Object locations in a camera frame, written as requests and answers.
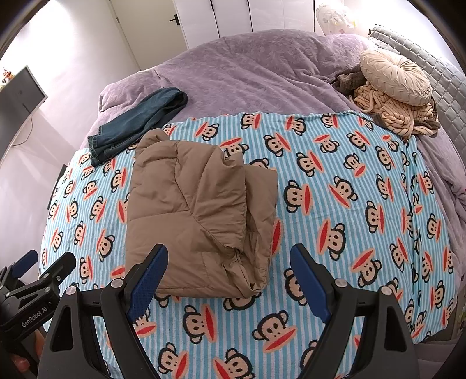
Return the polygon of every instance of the human hand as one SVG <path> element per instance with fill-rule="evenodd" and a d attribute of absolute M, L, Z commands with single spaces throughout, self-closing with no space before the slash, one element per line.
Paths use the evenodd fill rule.
<path fill-rule="evenodd" d="M 38 331 L 34 331 L 35 335 L 35 353 L 40 358 L 42 355 L 42 349 L 44 348 L 45 339 L 44 336 Z M 11 360 L 13 361 L 19 372 L 23 373 L 29 369 L 29 361 L 26 358 L 20 357 L 16 354 L 11 354 Z"/>

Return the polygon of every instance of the folded brown jacket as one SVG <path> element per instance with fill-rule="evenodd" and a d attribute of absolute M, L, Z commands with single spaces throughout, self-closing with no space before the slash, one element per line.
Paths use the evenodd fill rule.
<path fill-rule="evenodd" d="M 268 281 L 277 173 L 225 158 L 218 146 L 171 141 L 160 129 L 136 149 L 126 272 L 156 243 L 168 249 L 158 294 L 247 298 Z"/>

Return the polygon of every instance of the black door handle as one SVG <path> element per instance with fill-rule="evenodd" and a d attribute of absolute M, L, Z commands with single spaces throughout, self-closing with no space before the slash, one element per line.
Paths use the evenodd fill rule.
<path fill-rule="evenodd" d="M 172 21 L 176 21 L 176 24 L 179 26 L 179 19 L 178 19 L 178 15 L 177 15 L 177 14 L 174 14 L 173 16 L 174 16 L 175 18 L 172 18 L 171 20 L 168 20 L 168 21 L 170 21 L 170 22 L 172 22 Z"/>

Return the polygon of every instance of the blue gripper pad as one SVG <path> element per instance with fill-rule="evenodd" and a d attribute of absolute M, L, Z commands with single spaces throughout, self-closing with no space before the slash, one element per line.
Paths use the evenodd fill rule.
<path fill-rule="evenodd" d="M 290 263 L 312 314 L 323 323 L 329 322 L 332 314 L 327 307 L 325 290 L 296 245 L 291 248 Z"/>
<path fill-rule="evenodd" d="M 126 317 L 130 322 L 135 322 L 147 310 L 155 290 L 157 289 L 168 265 L 168 250 L 164 245 L 155 245 L 149 255 L 142 262 L 135 275 L 140 275 L 140 279 L 134 286 L 130 295 L 130 309 L 126 312 Z"/>
<path fill-rule="evenodd" d="M 29 250 L 24 254 L 19 261 L 17 261 L 12 269 L 11 274 L 15 279 L 22 277 L 26 271 L 28 271 L 32 266 L 34 266 L 39 260 L 36 250 Z"/>

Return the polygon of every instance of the headboard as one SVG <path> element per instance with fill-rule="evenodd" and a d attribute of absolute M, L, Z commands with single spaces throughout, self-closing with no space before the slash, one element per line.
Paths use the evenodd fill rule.
<path fill-rule="evenodd" d="M 439 121 L 466 164 L 466 77 L 443 58 L 437 58 L 402 35 L 376 25 L 368 37 L 377 46 L 411 59 L 422 68 L 433 89 Z"/>

